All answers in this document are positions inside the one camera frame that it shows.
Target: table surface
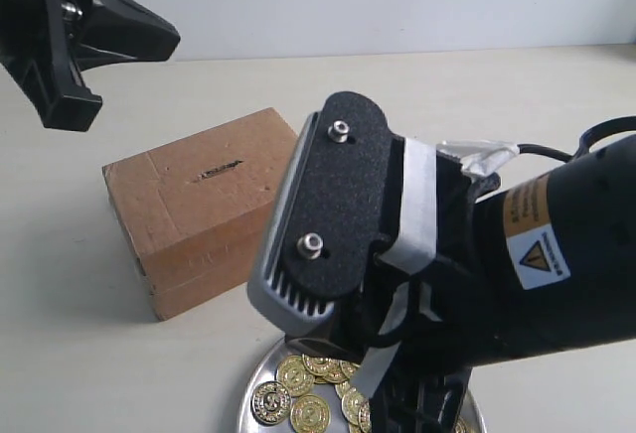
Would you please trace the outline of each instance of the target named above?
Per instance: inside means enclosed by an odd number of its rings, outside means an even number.
[[[636,48],[129,65],[87,72],[91,130],[44,130],[0,73],[0,431],[232,432],[250,371],[280,333],[239,287],[157,323],[100,168],[273,106],[295,128],[359,91],[400,134],[535,142],[636,112]],[[505,186],[555,162],[522,157]],[[475,369],[491,433],[627,431],[636,343]]]

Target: metal tray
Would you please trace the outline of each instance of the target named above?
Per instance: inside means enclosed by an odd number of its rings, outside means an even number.
[[[240,402],[240,410],[238,412],[238,433],[293,433],[289,421],[283,421],[275,426],[263,426],[258,423],[251,414],[251,394],[257,385],[264,381],[274,380],[278,365],[287,357],[299,355],[295,349],[288,347],[283,340],[277,342],[272,349],[265,355],[262,361],[256,367],[251,380],[247,384],[242,401]],[[314,385],[313,392],[322,396],[331,409],[331,423],[326,433],[349,433],[347,420],[342,414],[340,408],[340,398],[336,394],[336,390],[331,384]],[[464,404],[461,409],[461,417],[471,427],[474,433],[486,433],[484,420],[479,412],[479,408],[475,403],[470,391],[466,394]]]

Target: cardboard box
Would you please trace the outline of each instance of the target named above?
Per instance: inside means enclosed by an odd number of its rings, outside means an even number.
[[[247,280],[295,140],[268,108],[103,168],[159,319]]]

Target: yellow warning triangle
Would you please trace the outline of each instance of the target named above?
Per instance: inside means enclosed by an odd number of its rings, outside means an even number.
[[[521,258],[519,263],[522,266],[532,267],[533,269],[539,269],[540,271],[550,272],[550,266],[548,265],[548,259],[544,253],[544,247],[540,241],[535,242],[530,250],[524,257]]]

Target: cable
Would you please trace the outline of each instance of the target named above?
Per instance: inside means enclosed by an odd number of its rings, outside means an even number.
[[[636,130],[636,117],[633,116],[613,118],[606,122],[599,123],[598,125],[594,125],[581,135],[578,141],[578,150],[576,150],[573,159],[587,155],[592,145],[600,142],[604,138],[634,130]]]
[[[568,153],[561,152],[556,148],[544,147],[543,145],[535,145],[534,143],[521,143],[519,153],[531,153],[533,155],[541,155],[543,157],[553,158],[560,162],[567,163],[572,160],[572,156]]]

